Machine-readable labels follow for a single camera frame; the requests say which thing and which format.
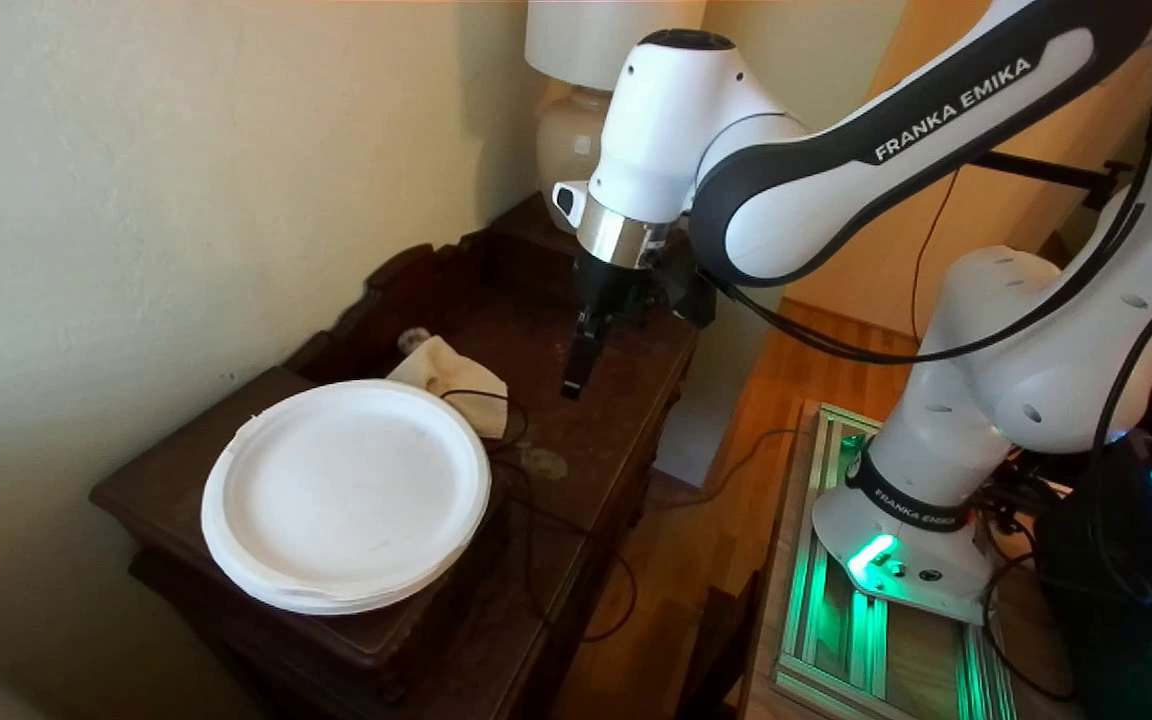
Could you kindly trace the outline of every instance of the black cable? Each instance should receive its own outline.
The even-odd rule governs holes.
[[[914,286],[910,287],[909,291],[909,332],[914,334],[914,340],[919,342],[923,342],[923,336],[918,334],[918,278],[923,274],[923,255],[927,252],[927,245],[932,245],[932,236],[937,234],[937,223],[941,222],[941,214],[945,213],[945,206],[950,204],[950,195],[954,194],[954,183],[958,182],[958,174],[961,172],[963,170],[958,169],[952,174],[950,188],[945,191],[940,209],[935,210],[935,215],[932,218],[932,227],[927,228],[927,237],[923,238],[923,247],[918,249],[918,258],[914,259]]]
[[[1149,126],[1146,128],[1146,142],[1144,142],[1144,150],[1142,151],[1140,160],[1138,162],[1137,173],[1132,177],[1132,183],[1129,184],[1128,191],[1126,191],[1126,198],[1123,204],[1119,205],[1115,211],[1114,219],[1111,220],[1111,227],[1107,228],[1102,241],[1097,243],[1097,247],[1089,252],[1087,258],[1074,270],[1069,279],[1066,279],[1060,287],[1056,288],[1046,300],[1039,302],[1038,306],[1030,310],[1029,313],[1023,314],[1018,320],[1006,325],[1006,327],[1000,331],[993,332],[985,338],[978,338],[972,342],[968,342],[957,347],[947,348],[947,350],[933,351],[920,355],[892,355],[886,353],[874,353],[865,350],[863,347],[849,344],[842,342],[836,338],[829,338],[813,328],[806,327],[801,323],[796,323],[786,316],[776,313],[776,311],[768,310],[766,306],[759,305],[745,295],[738,287],[732,283],[718,281],[713,278],[714,285],[726,293],[728,297],[740,302],[741,305],[749,306],[750,310],[755,311],[759,318],[771,324],[772,327],[778,331],[783,332],[787,336],[795,338],[795,340],[801,343],[814,348],[820,353],[826,353],[828,355],[835,355],[842,357],[847,361],[859,361],[861,363],[869,363],[874,365],[910,365],[916,363],[931,363],[931,361],[947,361],[952,357],[960,357],[982,350],[984,347],[990,347],[996,342],[1007,340],[1007,338],[1015,336],[1034,324],[1040,323],[1046,319],[1048,314],[1055,313],[1061,306],[1068,304],[1073,297],[1083,291],[1083,288],[1087,287],[1092,282],[1101,268],[1111,260],[1112,256],[1123,245],[1126,237],[1129,236],[1130,232],[1140,218],[1140,213],[1144,210],[1144,199],[1140,195],[1149,187],[1149,179],[1152,177],[1152,106],[1149,111]]]
[[[531,475],[528,473],[526,469],[522,468],[522,465],[517,465],[515,464],[515,462],[510,462],[508,460],[500,460],[499,457],[493,457],[492,462],[495,465],[508,468],[515,471],[515,473],[517,473],[518,476],[518,479],[522,480],[522,486],[524,486],[524,491],[526,493],[525,498],[510,495],[509,500],[511,500],[513,502],[517,502],[520,506],[526,509],[526,523],[524,525],[525,528],[524,533],[526,535],[526,538],[524,539],[524,546],[522,546],[522,562],[524,562],[524,564],[522,566],[522,582],[524,582],[524,585],[526,588],[526,599],[531,602],[531,612],[533,612],[536,617],[540,620],[540,624],[545,626],[545,628],[548,628],[550,630],[556,629],[558,626],[556,623],[554,623],[553,619],[550,619],[550,613],[548,611],[545,609],[544,602],[541,602],[540,598],[536,596],[535,583],[532,583],[531,579],[532,546],[535,546],[535,532],[536,532],[535,520],[536,516],[538,515],[540,516],[540,518],[553,521],[554,524],[561,525],[562,529],[570,530],[570,532],[579,535],[581,537],[584,537],[589,541],[594,541],[594,544],[600,544],[600,546],[602,546],[604,550],[607,550],[611,553],[612,560],[616,561],[619,564],[621,564],[621,568],[626,569],[626,577],[630,581],[630,601],[626,607],[626,614],[621,615],[621,619],[617,620],[616,623],[614,623],[611,628],[602,630],[602,632],[585,635],[585,637],[579,638],[579,642],[597,643],[612,637],[612,635],[616,632],[620,632],[620,629],[623,628],[623,626],[626,626],[628,621],[630,621],[630,617],[634,616],[635,607],[637,606],[637,602],[639,602],[639,582],[637,582],[637,578],[635,578],[634,569],[631,568],[630,562],[628,562],[628,560],[626,560],[626,556],[621,555],[620,551],[617,551],[616,547],[613,547],[611,543],[597,541],[594,535],[590,533],[589,530],[586,530],[585,528],[579,526],[579,524],[573,523],[571,520],[563,518],[562,515],[556,515],[554,514],[554,511],[544,510],[541,509],[541,507],[536,506],[535,493],[532,492],[531,487]]]
[[[475,395],[477,397],[493,397],[494,400],[502,400],[503,403],[506,404],[506,425],[507,425],[507,427],[508,427],[508,423],[509,423],[509,419],[508,419],[508,414],[509,414],[508,409],[509,409],[509,407],[516,407],[516,409],[518,410],[518,416],[522,419],[522,429],[518,429],[518,432],[515,433],[515,435],[513,438],[509,438],[509,439],[500,438],[499,441],[497,441],[495,445],[493,445],[492,447],[488,447],[488,455],[494,454],[494,452],[509,450],[509,448],[511,448],[513,446],[517,445],[517,442],[520,441],[520,439],[522,439],[522,437],[524,437],[526,434],[526,429],[531,427],[531,419],[526,417],[526,408],[523,407],[521,404],[521,402],[518,402],[517,400],[515,400],[515,397],[507,397],[505,395],[497,395],[497,393],[494,393],[494,392],[486,392],[486,391],[482,391],[482,389],[465,389],[465,388],[449,389],[449,391],[445,392],[442,395],[440,395],[439,397],[440,397],[440,400],[447,400],[448,396],[453,396],[453,395]]]
[[[657,507],[652,507],[652,509],[650,509],[650,510],[653,510],[653,511],[677,510],[677,509],[680,509],[680,507],[695,507],[696,505],[704,505],[706,502],[710,502],[710,501],[714,500],[714,498],[717,498],[719,495],[722,495],[723,488],[727,487],[727,482],[732,479],[732,476],[735,475],[737,471],[740,471],[741,468],[744,468],[744,465],[748,464],[748,462],[750,460],[755,458],[755,453],[758,452],[758,446],[761,445],[761,442],[764,441],[764,439],[767,439],[767,438],[776,435],[776,434],[785,434],[785,433],[795,433],[796,434],[797,432],[799,432],[797,429],[772,429],[772,430],[767,430],[767,432],[758,435],[758,438],[755,439],[755,445],[751,445],[749,447],[749,452],[746,452],[746,454],[744,456],[742,456],[741,460],[737,460],[735,465],[732,465],[732,468],[727,469],[726,473],[723,473],[722,479],[718,480],[718,487],[714,488],[714,492],[708,493],[705,497],[698,497],[695,500],[685,500],[685,501],[682,501],[682,502],[673,502],[673,503],[667,503],[667,505],[659,505]]]
[[[1105,528],[1102,528],[1101,478],[1098,469],[1100,469],[1101,456],[1105,454],[1105,439],[1108,432],[1111,432],[1111,423],[1114,420],[1114,412],[1117,410],[1119,400],[1123,397],[1126,385],[1132,379],[1135,365],[1137,365],[1140,356],[1146,351],[1146,347],[1151,340],[1152,316],[1149,318],[1149,323],[1144,325],[1144,328],[1140,329],[1140,334],[1138,334],[1132,347],[1129,348],[1128,354],[1123,358],[1123,365],[1119,366],[1119,373],[1114,377],[1114,382],[1111,385],[1111,392],[1108,392],[1105,399],[1101,416],[1096,422],[1096,434],[1092,437],[1092,450],[1087,460],[1087,475],[1085,475],[1087,477],[1089,492],[1092,493],[1092,511],[1091,520],[1089,521],[1089,530],[1091,530],[1092,541],[1096,543],[1097,553],[1101,556],[1101,562],[1105,564],[1107,574],[1111,575],[1111,578],[1114,579],[1114,583],[1119,585],[1121,591],[1128,593],[1135,601],[1143,602],[1143,605],[1152,602],[1152,588],[1149,586],[1145,579],[1140,579],[1144,584],[1144,592],[1138,592],[1137,588],[1132,588],[1132,584],[1128,583],[1128,579],[1123,577],[1123,574],[1114,564],[1114,559],[1111,558],[1111,553],[1106,547]]]
[[[993,628],[992,626],[990,626],[990,602],[992,601],[993,598],[993,591],[995,591],[995,588],[998,588],[998,582],[1000,582],[1005,577],[1005,575],[1009,573],[1011,569],[1020,568],[1021,562],[1033,559],[1033,556],[1034,553],[1030,551],[1021,553],[1021,555],[1017,555],[1015,558],[1011,558],[1011,560],[1006,561],[1005,564],[1001,564],[1000,568],[994,570],[990,577],[990,582],[986,583],[986,585],[984,585],[984,600],[980,602],[980,619],[982,619],[982,629],[984,630],[984,639],[986,639],[986,642],[990,644],[990,647],[993,647],[993,652],[995,652],[995,655],[998,655],[998,660],[1001,660],[1002,664],[1007,667],[1007,670],[1009,670],[1010,674],[1015,676],[1015,679],[1018,679],[1021,683],[1028,684],[1030,688],[1034,689],[1034,692],[1040,694],[1043,697],[1048,697],[1052,700],[1073,702],[1074,698],[1076,697],[1075,689],[1071,688],[1070,691],[1063,694],[1051,691],[1051,689],[1044,688],[1041,684],[1038,684],[1036,680],[1024,674],[1023,670],[1020,669],[1020,667],[1016,667],[1016,665],[1009,659],[1009,657],[1007,657],[1005,652],[1002,652],[1002,649],[998,646],[998,638],[993,637]]]

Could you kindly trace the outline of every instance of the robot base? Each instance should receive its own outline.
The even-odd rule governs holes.
[[[858,488],[840,486],[817,498],[812,524],[861,592],[982,624],[991,568],[972,543],[972,523],[931,532],[893,518]]]

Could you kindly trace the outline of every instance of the wooden floor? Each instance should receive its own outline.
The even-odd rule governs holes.
[[[910,338],[809,306],[785,304],[781,311],[870,350],[916,350]],[[794,427],[804,397],[884,419],[908,377],[909,367],[850,363],[770,333],[710,468],[708,486],[748,454],[765,430]],[[653,479],[649,510],[622,546],[639,581],[634,616],[613,637],[581,647],[553,717],[673,717],[708,585],[736,594],[749,574],[763,564],[791,440],[788,434],[765,439],[753,458],[732,476],[722,495],[705,505],[652,511],[654,503],[685,497],[675,482]],[[590,632],[614,623],[626,609],[627,597],[626,579],[613,575]]]

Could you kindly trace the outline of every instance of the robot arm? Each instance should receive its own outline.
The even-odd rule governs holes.
[[[564,392],[579,395],[608,316],[687,211],[696,263],[710,275],[790,282],[1151,38],[1152,0],[995,0],[957,44],[821,132],[785,114],[726,38],[644,38],[617,79],[593,176],[553,188],[586,251],[576,283],[586,310]]]

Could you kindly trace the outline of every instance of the dark wooden table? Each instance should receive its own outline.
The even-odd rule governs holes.
[[[92,488],[92,501],[145,548],[132,574],[168,598],[274,714],[547,712],[608,578],[609,548],[639,511],[695,333],[650,310],[611,334],[581,401],[560,397],[576,318],[575,242],[544,218],[536,196],[460,245],[401,252],[371,275],[335,327]],[[202,484],[233,430],[317,384],[382,377],[399,361],[397,334],[411,327],[442,334],[498,373],[530,415],[531,450],[566,465],[535,478],[536,505],[590,532],[535,533],[531,579],[553,626],[531,611],[522,579],[525,514],[505,501],[498,515],[507,544],[483,530],[447,588],[379,614],[314,619],[271,609],[242,594],[207,555]],[[499,495],[503,484],[495,484]]]

